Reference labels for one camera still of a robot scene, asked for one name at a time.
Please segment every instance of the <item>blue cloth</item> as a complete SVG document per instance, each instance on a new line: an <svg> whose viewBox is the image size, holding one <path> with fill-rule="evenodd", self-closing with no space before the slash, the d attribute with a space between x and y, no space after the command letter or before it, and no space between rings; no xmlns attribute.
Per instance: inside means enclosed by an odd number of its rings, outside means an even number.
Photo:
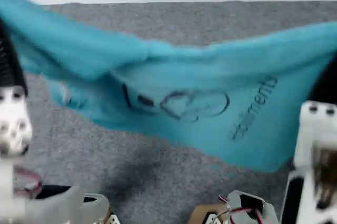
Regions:
<svg viewBox="0 0 337 224"><path fill-rule="evenodd" d="M27 0L0 0L0 18L57 104L264 172L293 155L301 103L337 50L336 22L183 47L97 30Z"/></svg>

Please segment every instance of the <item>red wire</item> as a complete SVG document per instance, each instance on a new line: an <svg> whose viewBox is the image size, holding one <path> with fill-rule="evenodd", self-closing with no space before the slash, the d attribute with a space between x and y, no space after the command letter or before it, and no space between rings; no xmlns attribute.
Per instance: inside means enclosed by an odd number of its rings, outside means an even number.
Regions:
<svg viewBox="0 0 337 224"><path fill-rule="evenodd" d="M14 167L14 172L17 174L17 175L21 175L21 176L24 176L24 177L27 177L29 179L32 179L32 180L35 180L36 182L36 186L33 188L33 189L24 189L24 190L15 190L15 193L18 193L18 194L23 194L25 196L28 196L29 198L33 198L35 197L37 194L40 193L41 189L42 189L42 185L43 185L43 182L42 182L42 178L39 174L33 172L33 171L30 171L30 170L27 170L25 168L22 168L22 167L18 167L18 166L15 166Z"/></svg>
<svg viewBox="0 0 337 224"><path fill-rule="evenodd" d="M255 210L255 213L256 213L257 222L259 224L263 224L260 212L258 210Z"/></svg>
<svg viewBox="0 0 337 224"><path fill-rule="evenodd" d="M224 203L228 203L227 198L225 198L225 197L222 196L222 195L219 195L217 198L220 199L220 200L221 200L222 202L224 202Z"/></svg>
<svg viewBox="0 0 337 224"><path fill-rule="evenodd" d="M231 211L231 213L237 213L237 212L241 212L241 211L250 212L250 211L252 211L252 209L250 209L250 208L244 208L244 207L239 207L239 208L234 208L234 209ZM260 214L260 212L258 212L258 211L256 210L255 213L256 213L257 222L258 222L259 224L263 224L263 221L262 221L262 219L261 219L261 214ZM231 222L231 224L235 224L235 222L234 222L232 216L230 216L230 222Z"/></svg>

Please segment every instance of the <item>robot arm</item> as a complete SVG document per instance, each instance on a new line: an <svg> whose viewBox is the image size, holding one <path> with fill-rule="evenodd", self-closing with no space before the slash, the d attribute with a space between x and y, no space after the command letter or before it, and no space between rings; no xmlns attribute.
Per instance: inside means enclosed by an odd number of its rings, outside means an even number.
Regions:
<svg viewBox="0 0 337 224"><path fill-rule="evenodd" d="M337 223L337 57L303 103L281 224Z"/></svg>

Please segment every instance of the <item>wire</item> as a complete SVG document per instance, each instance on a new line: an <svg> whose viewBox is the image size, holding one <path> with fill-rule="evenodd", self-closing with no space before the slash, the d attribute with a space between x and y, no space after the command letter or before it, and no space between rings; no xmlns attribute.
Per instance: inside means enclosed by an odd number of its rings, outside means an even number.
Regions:
<svg viewBox="0 0 337 224"><path fill-rule="evenodd" d="M219 195L217 198L220 199L222 202L224 202L224 203L226 203L226 204L228 203L228 199L225 198L225 197L222 196L222 195Z"/></svg>
<svg viewBox="0 0 337 224"><path fill-rule="evenodd" d="M220 217L221 215L224 215L225 213L228 213L230 210L231 210L231 208L228 208L228 207L227 207L226 210L224 210L224 211L218 213L218 214L215 216L214 220L212 221L212 224L215 223L215 221L216 221L216 219L218 219L218 217Z"/></svg>
<svg viewBox="0 0 337 224"><path fill-rule="evenodd" d="M29 188L24 188L24 189L14 189L14 193L18 194L18 195L22 195L24 197L28 197L30 199L35 198L42 190L42 185L43 185L43 181L42 178L39 174L22 168L22 167L18 167L15 166L14 167L14 172L15 174L19 175L19 176L23 176L23 177L27 177L31 180L34 180L36 185L35 187L29 189Z"/></svg>
<svg viewBox="0 0 337 224"><path fill-rule="evenodd" d="M257 222L259 224L263 224L263 221L262 221L263 218L262 218L262 214L260 213L260 211L255 210L255 213L256 213Z"/></svg>
<svg viewBox="0 0 337 224"><path fill-rule="evenodd" d="M231 213L230 213L230 224L235 224L233 218L232 218L232 214L235 214L235 213L239 213L239 212L251 212L253 209L251 208L243 208L243 207L240 207L240 208L234 208ZM263 224L263 217L260 213L260 211L258 210L255 210L255 213L256 213L256 218L257 218L257 222L258 224Z"/></svg>

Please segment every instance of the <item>white plastic part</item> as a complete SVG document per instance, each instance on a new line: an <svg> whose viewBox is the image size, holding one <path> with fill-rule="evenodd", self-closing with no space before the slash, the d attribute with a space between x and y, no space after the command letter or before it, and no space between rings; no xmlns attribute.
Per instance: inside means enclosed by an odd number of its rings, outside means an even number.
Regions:
<svg viewBox="0 0 337 224"><path fill-rule="evenodd" d="M216 218L216 214L211 213L210 215L208 215L207 219L204 221L204 224L222 224L218 218L216 219L215 218Z"/></svg>
<svg viewBox="0 0 337 224"><path fill-rule="evenodd" d="M0 88L0 146L6 143L8 155L18 156L31 141L32 133L23 88Z"/></svg>
<svg viewBox="0 0 337 224"><path fill-rule="evenodd" d="M240 195L245 194L247 196L253 197L260 199L264 202L264 207L263 207L263 212L262 218L263 218L263 223L268 223L268 224L279 224L279 221L277 219L275 209L272 204L269 204L264 201L264 199L257 197L255 195L251 195L249 193L245 193L242 191L233 191L231 192L227 199L229 201L229 205L231 206L232 209L234 208L239 208L241 206L241 199ZM246 212L239 212L236 214L232 215L232 219L235 223L237 224L258 224L258 222L252 218L249 217L249 215Z"/></svg>
<svg viewBox="0 0 337 224"><path fill-rule="evenodd" d="M294 155L296 168L312 167L312 147L337 149L337 106L307 101L300 114L300 128Z"/></svg>
<svg viewBox="0 0 337 224"><path fill-rule="evenodd" d="M296 224L321 224L333 221L337 223L337 208L332 205L326 210L317 210L318 199L314 196L313 172L310 170L304 176L301 202Z"/></svg>
<svg viewBox="0 0 337 224"><path fill-rule="evenodd" d="M337 150L337 106L306 101L301 107L300 128L296 143L294 176L304 179L296 224L337 223L337 207L318 210L313 174L313 147Z"/></svg>
<svg viewBox="0 0 337 224"><path fill-rule="evenodd" d="M24 219L25 199L14 198L13 174L15 160L0 160L0 223L3 220Z"/></svg>
<svg viewBox="0 0 337 224"><path fill-rule="evenodd" d="M121 224L120 220L118 220L117 215L110 215L107 224Z"/></svg>

